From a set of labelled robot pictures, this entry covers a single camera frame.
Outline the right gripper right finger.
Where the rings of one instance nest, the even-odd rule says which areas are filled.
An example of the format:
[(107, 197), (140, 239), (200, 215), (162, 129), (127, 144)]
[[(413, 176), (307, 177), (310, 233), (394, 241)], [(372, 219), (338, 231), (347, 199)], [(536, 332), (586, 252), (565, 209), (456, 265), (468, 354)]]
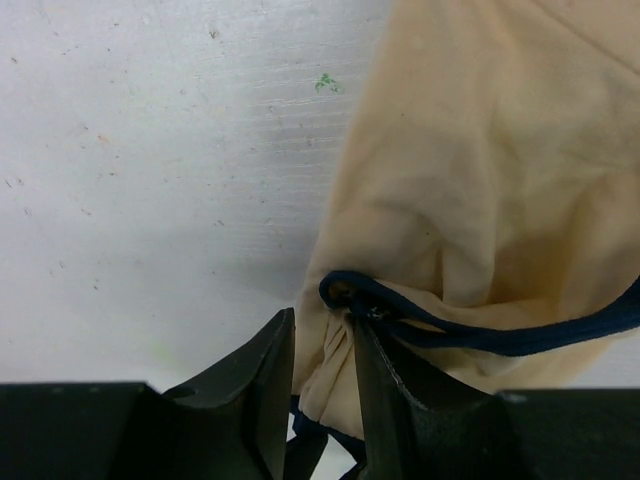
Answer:
[(357, 319), (363, 479), (494, 479), (500, 454), (487, 394)]

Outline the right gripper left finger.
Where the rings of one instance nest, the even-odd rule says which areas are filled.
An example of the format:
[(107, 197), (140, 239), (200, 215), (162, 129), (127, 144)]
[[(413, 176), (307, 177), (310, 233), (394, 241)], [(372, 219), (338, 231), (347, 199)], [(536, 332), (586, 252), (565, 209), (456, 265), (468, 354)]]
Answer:
[(177, 406), (172, 479), (281, 479), (294, 357), (294, 312), (165, 391)]

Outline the beige underwear with navy trim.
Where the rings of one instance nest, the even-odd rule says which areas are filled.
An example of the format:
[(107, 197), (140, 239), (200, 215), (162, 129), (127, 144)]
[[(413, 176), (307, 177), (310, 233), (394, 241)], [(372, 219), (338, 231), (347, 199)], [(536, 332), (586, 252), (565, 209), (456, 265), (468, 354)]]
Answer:
[(398, 1), (296, 309), (299, 450), (363, 479), (355, 327), (487, 394), (494, 479), (635, 479), (639, 395), (565, 391), (639, 329), (639, 5)]

